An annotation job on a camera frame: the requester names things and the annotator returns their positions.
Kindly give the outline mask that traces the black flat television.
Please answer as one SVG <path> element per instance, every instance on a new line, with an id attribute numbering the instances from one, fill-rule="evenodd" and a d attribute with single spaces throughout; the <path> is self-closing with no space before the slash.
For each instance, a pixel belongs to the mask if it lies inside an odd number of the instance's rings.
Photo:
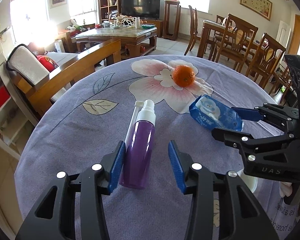
<path id="1" fill-rule="evenodd" d="M 121 0 L 121 12 L 126 16 L 158 20 L 160 0 Z"/>

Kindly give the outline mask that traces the orange mandarin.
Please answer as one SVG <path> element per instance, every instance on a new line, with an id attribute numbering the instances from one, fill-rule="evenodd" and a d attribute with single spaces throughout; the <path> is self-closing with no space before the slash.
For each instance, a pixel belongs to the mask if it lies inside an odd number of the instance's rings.
<path id="1" fill-rule="evenodd" d="M 195 77 L 196 75 L 194 70 L 185 65 L 177 66 L 172 73 L 174 83 L 182 88 L 192 85 L 195 81 Z"/>

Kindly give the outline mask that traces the wooden coffee table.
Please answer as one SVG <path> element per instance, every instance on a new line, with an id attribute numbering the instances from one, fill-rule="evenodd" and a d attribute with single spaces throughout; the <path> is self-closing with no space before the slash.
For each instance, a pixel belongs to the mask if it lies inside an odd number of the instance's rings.
<path id="1" fill-rule="evenodd" d="M 121 40 L 121 59 L 125 60 L 145 56 L 156 50 L 157 28 L 95 28 L 77 34 L 75 39 L 78 51 L 83 49 L 84 44 L 102 43 L 110 39 L 119 39 Z"/>

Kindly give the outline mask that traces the blue tissue pack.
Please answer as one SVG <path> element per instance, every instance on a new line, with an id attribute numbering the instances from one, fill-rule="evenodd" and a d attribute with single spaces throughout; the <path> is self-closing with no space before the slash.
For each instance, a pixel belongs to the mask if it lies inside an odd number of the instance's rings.
<path id="1" fill-rule="evenodd" d="M 189 106 L 190 116 L 208 130 L 226 128 L 241 132 L 244 123 L 239 114 L 208 95 L 201 95 Z"/>

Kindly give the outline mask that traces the red cushion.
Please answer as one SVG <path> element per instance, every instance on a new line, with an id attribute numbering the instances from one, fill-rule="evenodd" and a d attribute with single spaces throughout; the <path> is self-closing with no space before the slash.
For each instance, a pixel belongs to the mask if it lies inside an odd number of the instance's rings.
<path id="1" fill-rule="evenodd" d="M 53 59 L 46 55 L 37 55 L 37 59 L 49 72 L 52 72 L 59 67 Z"/>

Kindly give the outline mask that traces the wooden dining chair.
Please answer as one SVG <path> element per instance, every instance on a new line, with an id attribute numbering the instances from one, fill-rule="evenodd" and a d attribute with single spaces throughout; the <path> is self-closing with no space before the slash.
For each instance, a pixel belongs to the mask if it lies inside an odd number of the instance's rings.
<path id="1" fill-rule="evenodd" d="M 248 66 L 245 75 L 249 76 L 251 73 L 254 73 L 255 82 L 261 76 L 261 81 L 258 85 L 264 89 L 285 52 L 286 48 L 281 43 L 269 34 L 264 33 L 253 58 L 245 61 Z"/>
<path id="2" fill-rule="evenodd" d="M 228 14 L 221 41 L 216 42 L 213 61 L 218 62 L 221 55 L 235 62 L 234 70 L 240 72 L 248 57 L 258 27 Z"/>
<path id="3" fill-rule="evenodd" d="M 190 10 L 190 41 L 184 55 L 187 55 L 187 53 L 193 49 L 196 41 L 200 40 L 200 37 L 198 36 L 197 9 L 196 8 L 193 9 L 193 7 L 189 5 L 189 10 Z"/>

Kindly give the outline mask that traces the white shelf unit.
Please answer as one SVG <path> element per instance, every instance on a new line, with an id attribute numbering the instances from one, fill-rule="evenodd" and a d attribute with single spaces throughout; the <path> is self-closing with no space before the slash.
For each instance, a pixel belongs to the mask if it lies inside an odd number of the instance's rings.
<path id="1" fill-rule="evenodd" d="M 21 94 L 12 83 L 5 66 L 6 58 L 1 54 L 0 84 L 7 89 L 9 97 L 0 106 L 0 148 L 14 159 L 19 160 L 22 152 L 18 150 L 16 143 L 20 133 L 29 123 L 33 127 L 36 126 L 38 120 L 21 98 Z"/>

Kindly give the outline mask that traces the tall wooden plant stand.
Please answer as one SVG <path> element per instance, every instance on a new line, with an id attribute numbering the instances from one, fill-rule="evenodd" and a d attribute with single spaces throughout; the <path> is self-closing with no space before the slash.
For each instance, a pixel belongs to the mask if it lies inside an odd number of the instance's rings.
<path id="1" fill-rule="evenodd" d="M 165 0 L 163 38 L 175 41 L 178 38 L 181 16 L 179 1 Z"/>

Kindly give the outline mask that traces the purple spray bottle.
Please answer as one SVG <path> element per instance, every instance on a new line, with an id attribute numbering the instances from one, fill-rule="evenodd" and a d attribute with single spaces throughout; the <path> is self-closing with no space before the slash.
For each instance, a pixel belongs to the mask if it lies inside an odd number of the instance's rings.
<path id="1" fill-rule="evenodd" d="M 120 185 L 144 189 L 154 145 L 156 115 L 152 100 L 136 101 L 125 138 L 126 154 Z"/>

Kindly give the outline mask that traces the framed floral picture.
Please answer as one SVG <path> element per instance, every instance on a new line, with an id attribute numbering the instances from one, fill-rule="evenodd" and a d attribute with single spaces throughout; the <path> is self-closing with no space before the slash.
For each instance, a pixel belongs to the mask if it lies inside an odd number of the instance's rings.
<path id="1" fill-rule="evenodd" d="M 269 0 L 240 0 L 240 5 L 270 21 L 273 3 Z"/>

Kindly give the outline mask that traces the purple floral tablecloth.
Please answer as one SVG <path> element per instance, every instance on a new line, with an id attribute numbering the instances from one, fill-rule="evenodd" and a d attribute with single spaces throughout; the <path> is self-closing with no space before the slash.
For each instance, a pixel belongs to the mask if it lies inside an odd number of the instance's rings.
<path id="1" fill-rule="evenodd" d="M 191 67 L 195 81 L 179 87 L 179 65 Z M 191 196 L 178 189 L 168 143 L 210 171 L 239 171 L 238 150 L 213 139 L 189 114 L 197 96 L 208 93 L 229 107 L 253 108 L 273 99 L 246 76 L 205 59 L 151 55 L 124 60 L 73 85 L 45 113 L 32 132 L 14 174 L 21 215 L 26 217 L 59 171 L 77 174 L 98 163 L 126 137 L 136 101 L 155 103 L 154 147 L 147 186 L 118 186 L 103 198 L 111 239 L 183 239 Z"/>

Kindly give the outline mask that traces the white paper cup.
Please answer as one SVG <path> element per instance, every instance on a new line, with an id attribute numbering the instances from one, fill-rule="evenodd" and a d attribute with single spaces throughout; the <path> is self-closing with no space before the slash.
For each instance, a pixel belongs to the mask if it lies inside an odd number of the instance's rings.
<path id="1" fill-rule="evenodd" d="M 247 185 L 247 187 L 249 188 L 249 190 L 252 193 L 254 193 L 256 191 L 256 189 L 257 189 L 257 178 L 253 177 L 253 176 L 246 175 L 243 172 L 243 169 L 239 170 L 237 172 L 237 174 L 244 181 L 244 183 Z"/>

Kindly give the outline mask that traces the wooden sofa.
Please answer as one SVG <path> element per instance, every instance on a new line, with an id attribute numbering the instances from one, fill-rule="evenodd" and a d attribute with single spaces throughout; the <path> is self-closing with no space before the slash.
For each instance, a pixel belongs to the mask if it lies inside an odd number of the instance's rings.
<path id="1" fill-rule="evenodd" d="M 21 71 L 7 63 L 8 73 L 13 85 L 30 104 L 30 111 L 41 118 L 52 106 L 52 97 L 68 83 L 74 84 L 95 72 L 95 65 L 106 60 L 108 65 L 121 61 L 121 41 L 112 38 L 77 54 L 67 63 L 47 72 L 35 85 Z"/>

